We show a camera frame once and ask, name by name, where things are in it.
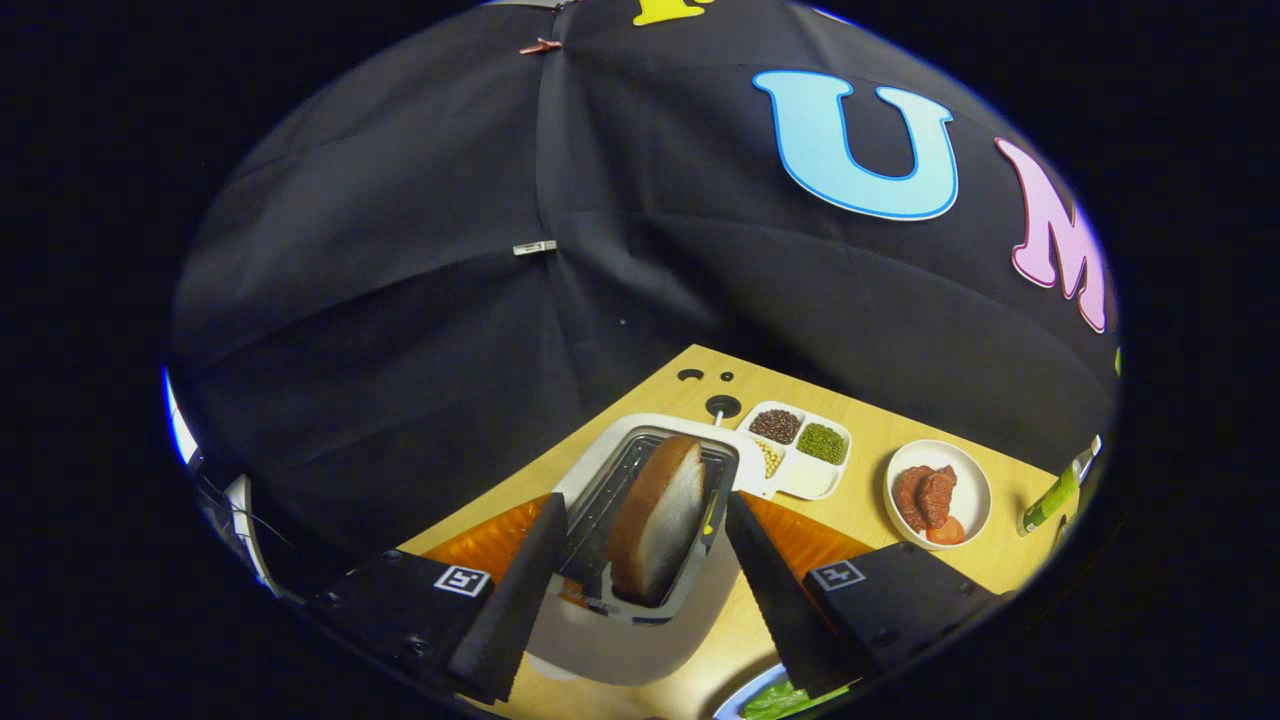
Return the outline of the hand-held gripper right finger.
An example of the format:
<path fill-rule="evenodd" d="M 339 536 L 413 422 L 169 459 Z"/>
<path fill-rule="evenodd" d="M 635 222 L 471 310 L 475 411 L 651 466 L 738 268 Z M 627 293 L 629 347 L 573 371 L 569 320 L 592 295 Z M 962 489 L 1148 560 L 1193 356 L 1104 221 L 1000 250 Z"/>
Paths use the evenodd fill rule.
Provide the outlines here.
<path fill-rule="evenodd" d="M 808 694 L 896 673 L 1001 602 L 913 543 L 874 550 L 745 491 L 728 497 L 724 528 L 790 680 Z"/>

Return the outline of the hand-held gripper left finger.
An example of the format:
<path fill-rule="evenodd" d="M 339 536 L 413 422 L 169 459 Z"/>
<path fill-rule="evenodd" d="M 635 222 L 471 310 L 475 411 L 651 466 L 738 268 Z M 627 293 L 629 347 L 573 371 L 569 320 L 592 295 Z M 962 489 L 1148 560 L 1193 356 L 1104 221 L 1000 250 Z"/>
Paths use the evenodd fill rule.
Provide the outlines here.
<path fill-rule="evenodd" d="M 507 701 L 567 516 L 564 496 L 550 492 L 426 553 L 388 550 L 316 593 L 310 615 L 420 691 Z"/>

